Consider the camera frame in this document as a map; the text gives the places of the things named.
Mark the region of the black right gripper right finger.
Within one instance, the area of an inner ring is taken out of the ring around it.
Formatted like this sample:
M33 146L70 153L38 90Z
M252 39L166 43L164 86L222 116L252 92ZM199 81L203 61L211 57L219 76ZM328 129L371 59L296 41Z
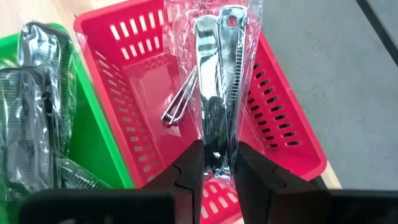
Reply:
M234 179L245 223L315 223L316 187L239 142Z

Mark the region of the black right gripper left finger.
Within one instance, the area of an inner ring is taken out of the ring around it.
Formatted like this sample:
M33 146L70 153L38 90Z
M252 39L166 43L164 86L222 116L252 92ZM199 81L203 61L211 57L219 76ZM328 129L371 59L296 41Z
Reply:
M195 140L142 190L142 223L199 223L203 191L204 147Z

